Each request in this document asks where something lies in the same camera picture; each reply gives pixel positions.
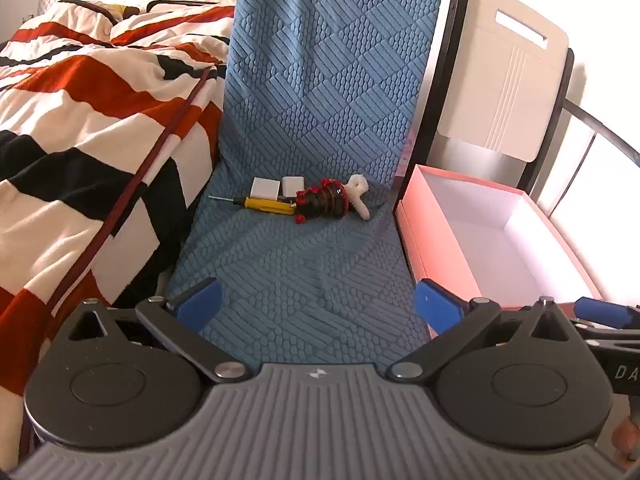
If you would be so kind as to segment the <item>person's right hand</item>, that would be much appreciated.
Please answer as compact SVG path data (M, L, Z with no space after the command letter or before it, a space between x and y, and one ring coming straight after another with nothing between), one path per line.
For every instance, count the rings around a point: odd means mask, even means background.
M623 419L612 433L615 459L625 469L636 463L639 449L639 427L629 418Z

